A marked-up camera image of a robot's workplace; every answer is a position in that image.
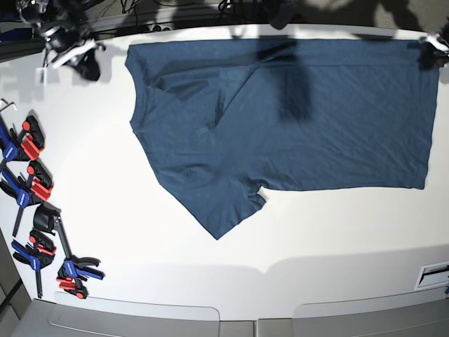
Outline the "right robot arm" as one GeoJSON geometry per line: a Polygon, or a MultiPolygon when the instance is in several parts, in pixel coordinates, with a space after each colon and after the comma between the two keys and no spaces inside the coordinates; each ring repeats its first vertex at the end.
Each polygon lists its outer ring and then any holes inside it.
{"type": "Polygon", "coordinates": [[[93,37],[86,11],[99,1],[16,1],[20,19],[45,41],[45,63],[71,67],[81,77],[98,80],[97,50],[105,46],[93,37]]]}

